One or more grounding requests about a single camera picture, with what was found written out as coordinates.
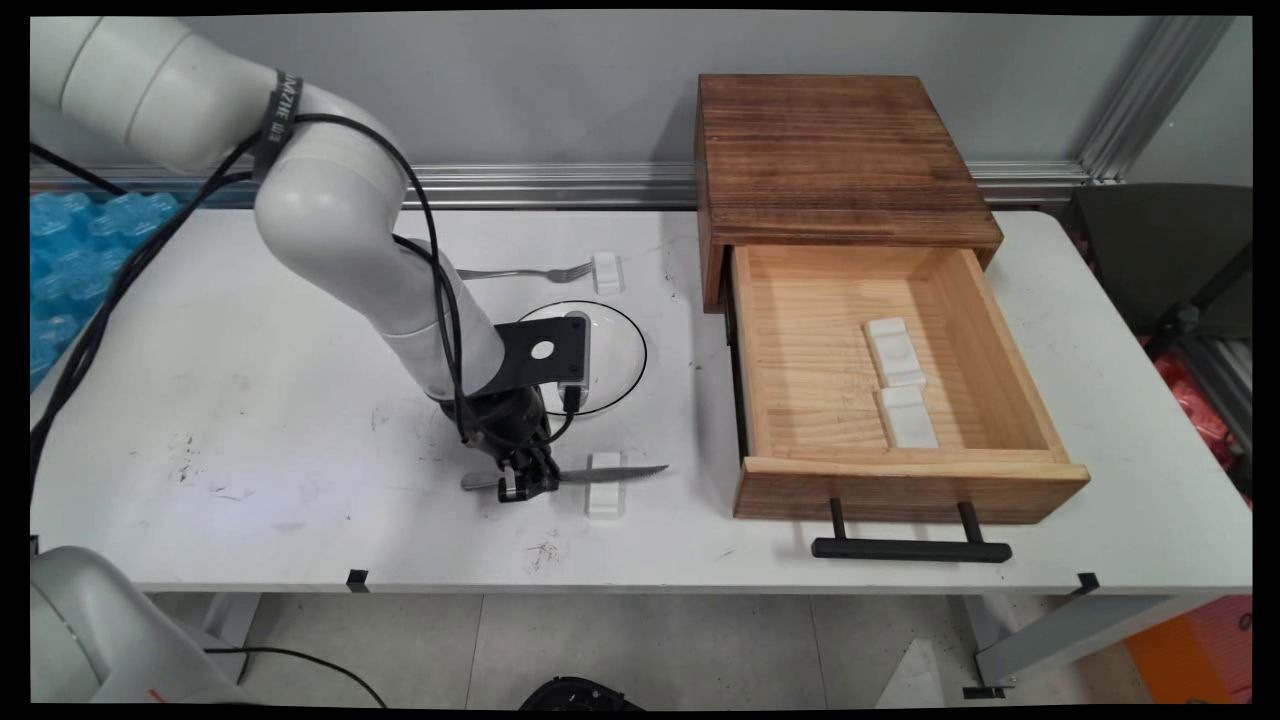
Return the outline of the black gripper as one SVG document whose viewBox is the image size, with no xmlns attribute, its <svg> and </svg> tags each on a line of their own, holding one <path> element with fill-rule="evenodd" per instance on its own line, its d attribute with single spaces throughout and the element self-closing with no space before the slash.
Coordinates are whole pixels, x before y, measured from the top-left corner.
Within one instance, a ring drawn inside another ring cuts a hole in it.
<svg viewBox="0 0 1280 720">
<path fill-rule="evenodd" d="M 538 389 L 468 397 L 462 410 L 442 400 L 440 409 L 465 447 L 499 462 L 500 503 L 524 502 L 530 495 L 559 488 L 561 469 L 547 446 L 550 425 Z"/>
</svg>

